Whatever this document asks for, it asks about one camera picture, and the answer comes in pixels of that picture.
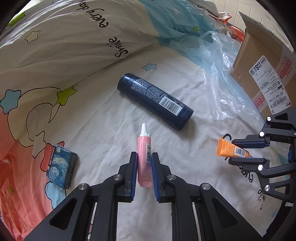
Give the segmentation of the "white carved headboard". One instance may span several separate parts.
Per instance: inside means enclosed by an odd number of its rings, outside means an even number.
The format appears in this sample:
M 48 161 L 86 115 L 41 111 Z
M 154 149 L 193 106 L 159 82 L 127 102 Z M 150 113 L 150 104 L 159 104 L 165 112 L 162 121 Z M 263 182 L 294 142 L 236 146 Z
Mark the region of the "white carved headboard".
M 228 20 L 228 23 L 231 25 L 234 25 L 241 30 L 245 30 L 245 23 L 240 15 L 240 13 L 244 13 L 264 25 L 264 27 L 274 33 L 291 51 L 293 51 L 290 41 L 280 25 L 257 1 L 213 0 L 212 2 L 216 5 L 219 12 L 229 13 L 232 18 Z

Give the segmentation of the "orange white plastic wrapper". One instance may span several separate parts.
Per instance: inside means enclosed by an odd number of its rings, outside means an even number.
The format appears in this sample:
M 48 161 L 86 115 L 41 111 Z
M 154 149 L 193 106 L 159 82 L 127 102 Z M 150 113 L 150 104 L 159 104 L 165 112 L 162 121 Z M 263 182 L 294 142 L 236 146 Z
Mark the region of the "orange white plastic wrapper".
M 217 29 L 225 35 L 229 35 L 233 39 L 242 43 L 245 38 L 245 32 L 240 28 L 235 27 L 229 20 L 232 16 L 227 11 L 218 11 L 216 5 L 213 2 L 205 3 L 203 8 L 207 11 L 208 15 L 211 16 L 218 24 Z

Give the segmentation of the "clear plastic bag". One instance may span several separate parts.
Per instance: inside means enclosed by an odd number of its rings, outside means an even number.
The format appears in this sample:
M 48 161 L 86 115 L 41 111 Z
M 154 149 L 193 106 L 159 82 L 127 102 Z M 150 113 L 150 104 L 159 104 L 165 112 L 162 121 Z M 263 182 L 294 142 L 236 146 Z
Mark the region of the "clear plastic bag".
M 221 121 L 240 117 L 252 125 L 262 123 L 250 97 L 231 76 L 241 44 L 212 31 L 203 34 L 199 44 L 211 118 Z

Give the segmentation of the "small orange tube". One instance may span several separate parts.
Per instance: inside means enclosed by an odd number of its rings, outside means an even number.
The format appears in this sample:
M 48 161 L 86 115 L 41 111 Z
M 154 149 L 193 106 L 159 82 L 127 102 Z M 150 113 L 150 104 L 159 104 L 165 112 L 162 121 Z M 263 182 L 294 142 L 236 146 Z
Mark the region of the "small orange tube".
M 219 138 L 216 154 L 218 156 L 228 157 L 228 158 L 232 158 L 232 157 L 250 158 L 251 157 L 250 153 L 247 150 L 240 148 L 224 140 L 224 138 Z

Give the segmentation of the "dark blue bottle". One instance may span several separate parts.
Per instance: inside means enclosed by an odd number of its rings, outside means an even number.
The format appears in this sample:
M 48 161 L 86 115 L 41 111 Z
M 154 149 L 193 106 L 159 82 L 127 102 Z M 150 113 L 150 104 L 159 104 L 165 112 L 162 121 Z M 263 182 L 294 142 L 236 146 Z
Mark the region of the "dark blue bottle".
M 178 131 L 194 113 L 175 97 L 132 73 L 120 78 L 117 89 Z

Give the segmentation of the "starry night card box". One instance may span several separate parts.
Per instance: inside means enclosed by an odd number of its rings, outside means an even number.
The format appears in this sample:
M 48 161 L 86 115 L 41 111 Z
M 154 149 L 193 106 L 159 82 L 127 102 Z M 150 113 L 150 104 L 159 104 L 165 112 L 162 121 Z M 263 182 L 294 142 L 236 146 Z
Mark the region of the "starry night card box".
M 55 145 L 50 156 L 46 177 L 60 189 L 71 185 L 78 155 L 61 145 Z

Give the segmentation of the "brown cardboard shipping box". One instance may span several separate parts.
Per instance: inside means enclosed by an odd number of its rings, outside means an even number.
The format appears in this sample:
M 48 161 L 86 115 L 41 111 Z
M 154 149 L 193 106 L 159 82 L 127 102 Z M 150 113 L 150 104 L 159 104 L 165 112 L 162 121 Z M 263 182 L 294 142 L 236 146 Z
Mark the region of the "brown cardboard shipping box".
M 270 30 L 245 14 L 246 35 L 232 77 L 263 118 L 295 106 L 295 55 Z

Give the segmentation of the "cartoon star print duvet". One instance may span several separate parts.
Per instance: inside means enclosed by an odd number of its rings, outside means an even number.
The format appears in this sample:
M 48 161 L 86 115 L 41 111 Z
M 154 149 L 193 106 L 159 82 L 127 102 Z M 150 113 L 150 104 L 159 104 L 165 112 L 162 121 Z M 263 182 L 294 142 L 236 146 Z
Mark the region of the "cartoon star print duvet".
M 95 185 L 129 160 L 142 123 L 174 174 L 210 183 L 266 233 L 281 201 L 216 155 L 224 134 L 243 138 L 263 121 L 211 118 L 199 44 L 209 31 L 217 32 L 187 1 L 42 1 L 9 23 L 1 35 L 1 218 L 15 240 L 70 193 L 46 178 L 54 145 L 79 157 L 71 189 Z M 190 107 L 183 129 L 120 92 L 126 73 Z

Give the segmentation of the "pink tube with white cap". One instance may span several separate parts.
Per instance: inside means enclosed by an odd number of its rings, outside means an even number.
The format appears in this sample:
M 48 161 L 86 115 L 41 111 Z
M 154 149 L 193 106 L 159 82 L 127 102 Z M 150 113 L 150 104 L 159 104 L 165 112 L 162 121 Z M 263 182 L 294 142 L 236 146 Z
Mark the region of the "pink tube with white cap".
M 137 180 L 139 185 L 144 188 L 152 187 L 151 150 L 151 138 L 147 131 L 147 125 L 143 123 L 137 139 Z

